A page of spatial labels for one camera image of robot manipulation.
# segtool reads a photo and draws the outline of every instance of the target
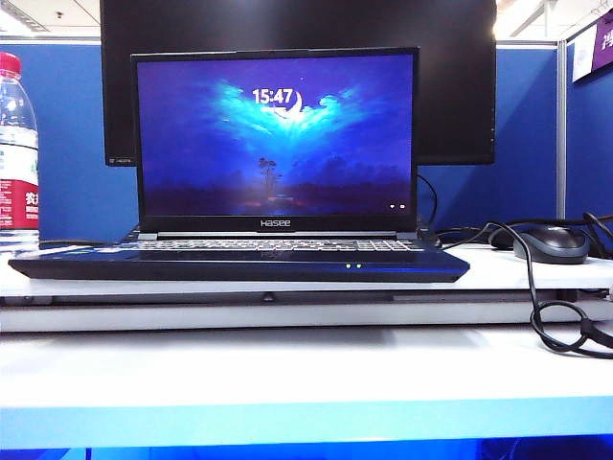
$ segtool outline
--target hasee logo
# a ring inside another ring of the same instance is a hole
[[[260,220],[260,227],[290,227],[291,220]]]

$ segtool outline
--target tree silhouette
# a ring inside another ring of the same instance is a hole
[[[277,185],[277,181],[280,174],[277,174],[275,169],[277,168],[277,163],[275,160],[267,160],[266,158],[260,158],[258,162],[258,166],[260,167],[260,173],[264,177],[264,192],[266,196],[272,196],[275,192],[275,186]]]

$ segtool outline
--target ceiling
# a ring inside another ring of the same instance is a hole
[[[99,2],[0,0],[0,35],[99,39]],[[565,38],[613,8],[613,0],[497,0],[496,3],[496,37],[519,40]]]

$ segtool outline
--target monitor screen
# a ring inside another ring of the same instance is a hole
[[[131,54],[380,47],[420,48],[417,162],[493,161],[495,0],[101,0],[101,8],[109,165],[136,162]]]
[[[409,216],[415,52],[135,57],[145,214]]]

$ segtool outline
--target white desk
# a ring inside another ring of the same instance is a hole
[[[513,316],[527,321],[530,305],[517,297],[525,295],[522,261],[481,246],[454,253],[472,268],[451,285],[73,283],[29,280],[4,266],[0,320],[5,332],[497,322]],[[590,260],[580,266],[538,264],[534,272],[541,289],[609,288],[612,268],[610,262]],[[339,290],[383,292],[388,298],[343,303],[334,297]],[[264,291],[290,297],[271,305],[207,300]],[[303,303],[295,297],[313,291],[336,301]],[[433,292],[437,301],[428,296]],[[481,300],[462,297],[480,292]],[[41,305],[24,305],[27,296]],[[46,297],[50,305],[44,305]],[[80,298],[88,302],[66,303]],[[145,303],[136,304],[138,299]],[[191,302],[181,305],[178,299]],[[595,318],[611,317],[608,301],[581,304]],[[605,328],[613,332],[613,324]],[[1,338],[3,449],[613,433],[612,363],[557,356],[526,325],[5,333]]]
[[[5,260],[0,326],[4,332],[51,332],[528,321],[524,261],[483,245],[451,252],[471,269],[443,284],[30,280]],[[613,261],[534,264],[534,277],[542,299],[556,289],[611,288]],[[265,292],[274,292],[276,302],[263,302]],[[580,304],[594,319],[613,319],[608,301]],[[554,311],[549,319],[575,319],[565,313]]]
[[[552,354],[521,325],[5,334],[0,444],[613,433],[611,364]]]

